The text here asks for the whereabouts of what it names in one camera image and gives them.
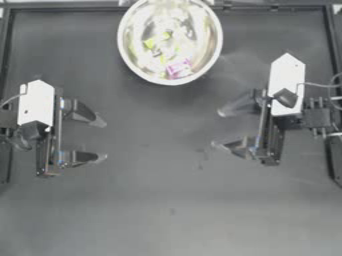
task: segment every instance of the metal bowl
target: metal bowl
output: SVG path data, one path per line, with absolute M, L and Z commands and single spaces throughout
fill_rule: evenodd
M 129 69 L 150 83 L 176 86 L 215 64 L 223 45 L 219 19 L 200 0 L 138 0 L 117 30 Z

